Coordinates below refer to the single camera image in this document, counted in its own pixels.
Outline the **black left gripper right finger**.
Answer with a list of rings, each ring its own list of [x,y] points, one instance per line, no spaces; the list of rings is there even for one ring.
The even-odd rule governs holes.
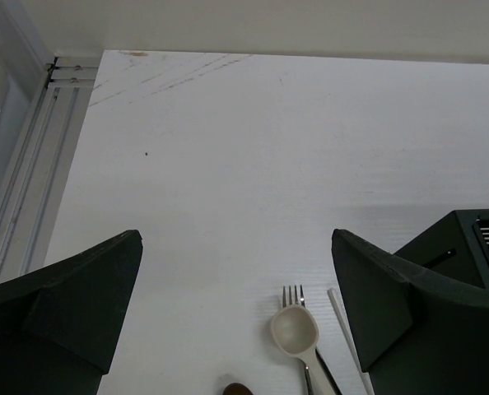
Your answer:
[[[489,290],[336,229],[332,258],[377,394],[489,394]]]

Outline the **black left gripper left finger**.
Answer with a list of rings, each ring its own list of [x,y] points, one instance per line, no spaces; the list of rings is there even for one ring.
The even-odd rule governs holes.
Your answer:
[[[126,230],[0,284],[0,394],[95,394],[109,373],[142,261]]]

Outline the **beige plastic spoon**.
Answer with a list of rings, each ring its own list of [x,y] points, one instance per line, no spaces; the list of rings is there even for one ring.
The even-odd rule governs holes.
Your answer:
[[[280,309],[270,321],[270,331],[280,351],[308,366],[313,383],[322,394],[336,394],[315,354],[319,329],[308,309],[299,304]]]

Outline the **brown wooden spoon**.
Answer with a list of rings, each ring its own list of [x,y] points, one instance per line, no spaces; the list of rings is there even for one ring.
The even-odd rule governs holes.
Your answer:
[[[222,395],[253,395],[253,393],[242,383],[230,383],[223,389]]]

